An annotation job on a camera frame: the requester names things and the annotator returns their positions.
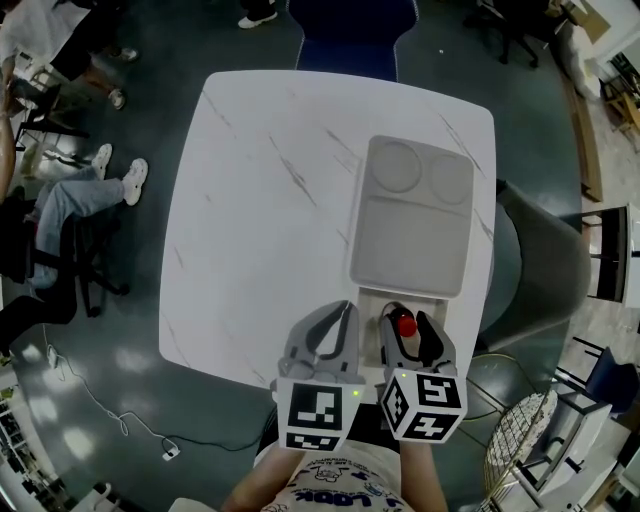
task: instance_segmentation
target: wall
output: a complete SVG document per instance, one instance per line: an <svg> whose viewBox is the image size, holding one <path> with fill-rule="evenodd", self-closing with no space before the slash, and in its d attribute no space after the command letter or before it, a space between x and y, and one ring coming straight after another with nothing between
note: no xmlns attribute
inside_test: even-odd
<svg viewBox="0 0 640 512"><path fill-rule="evenodd" d="M640 9L632 0L587 0L611 28L593 45L601 68L640 38Z"/></svg>

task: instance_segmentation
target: power adapter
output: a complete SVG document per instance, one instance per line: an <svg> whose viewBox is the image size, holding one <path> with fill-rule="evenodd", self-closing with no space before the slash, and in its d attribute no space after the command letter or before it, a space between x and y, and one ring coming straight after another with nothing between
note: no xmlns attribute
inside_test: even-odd
<svg viewBox="0 0 640 512"><path fill-rule="evenodd" d="M178 455L180 455L180 450L178 449L177 446L174 446L173 448L171 448L171 450L169 450L168 452L166 452L162 458L164 460L166 460L167 462L169 462L170 460L175 459Z"/></svg>

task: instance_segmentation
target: blue jeans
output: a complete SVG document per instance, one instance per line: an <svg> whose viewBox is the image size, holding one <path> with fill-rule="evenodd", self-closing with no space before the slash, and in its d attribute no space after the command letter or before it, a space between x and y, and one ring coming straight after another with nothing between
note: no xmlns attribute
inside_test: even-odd
<svg viewBox="0 0 640 512"><path fill-rule="evenodd" d="M93 167L85 167L61 181L45 184L33 211L38 219L36 249L59 256L62 225L70 215L89 217L118 204L123 198L122 181L99 181ZM57 278L57 269L36 264L29 282L36 289L50 288Z"/></svg>

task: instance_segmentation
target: dark floor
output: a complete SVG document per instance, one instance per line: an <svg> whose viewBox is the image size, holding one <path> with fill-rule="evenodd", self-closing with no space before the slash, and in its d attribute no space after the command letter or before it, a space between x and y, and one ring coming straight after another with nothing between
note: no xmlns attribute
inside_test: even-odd
<svg viewBox="0 0 640 512"><path fill-rule="evenodd" d="M421 20L398 44L400 81L488 108L495 118L498 176L520 186L552 213L580 211L574 136L549 53L540 50L541 66L532 70L524 52L514 48L512 63L503 66L496 60L500 42L495 34L462 27L474 0L418 3ZM95 104L83 124L92 134L87 152L104 142L114 144L111 173L124 174L125 165L137 156L150 164L143 198L135 209L124 212L123 228L107 254L110 275L129 282L132 291L124 298L106 297L97 319L89 320L79 310L71 325L47 328L49 342L71 359L96 396L114 411L134 410L165 434L230 446L259 434L271 400L264 391L164 361L158 351L158 301L173 183L205 79L216 71L291 69L295 64L302 34L286 13L249 32L236 28L241 15L234 0L130 0L121 39L140 48L143 57L135 65L118 68L129 104L122 112ZM500 215L487 318L504 309L519 272L515 233L509 233ZM5 302L20 293L4 285ZM526 360L536 382L544 383L555 366L564 333L565 328L558 328L517 346L517 355ZM40 328L31 329L13 346L20 384L29 399L53 400L57 420L43 419L36 427L74 495L102 481L150 512L167 510L180 496L215 507L250 468L253 449L227 453L183 442L179 457L164 462L160 441L140 425L129 420L130 435L124 437L118 423L98 409L81 384L70 378L60 382L44 359L25 360L22 351L30 344L43 351ZM474 363L472 372L482 373L481 367ZM500 377L501 386L517 378ZM531 391L523 386L509 388L509 400ZM472 433L486 442L493 424L489 419L464 428L471 433L473 427ZM435 454L452 510L477 502L482 496L484 449L457 432Z"/></svg>

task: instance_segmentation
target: gray tray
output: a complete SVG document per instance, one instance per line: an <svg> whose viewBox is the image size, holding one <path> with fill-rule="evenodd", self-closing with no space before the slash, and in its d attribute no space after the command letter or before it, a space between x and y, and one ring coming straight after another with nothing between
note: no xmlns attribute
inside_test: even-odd
<svg viewBox="0 0 640 512"><path fill-rule="evenodd" d="M375 136L362 179L351 279L364 287L451 299L462 288L473 211L463 155Z"/></svg>

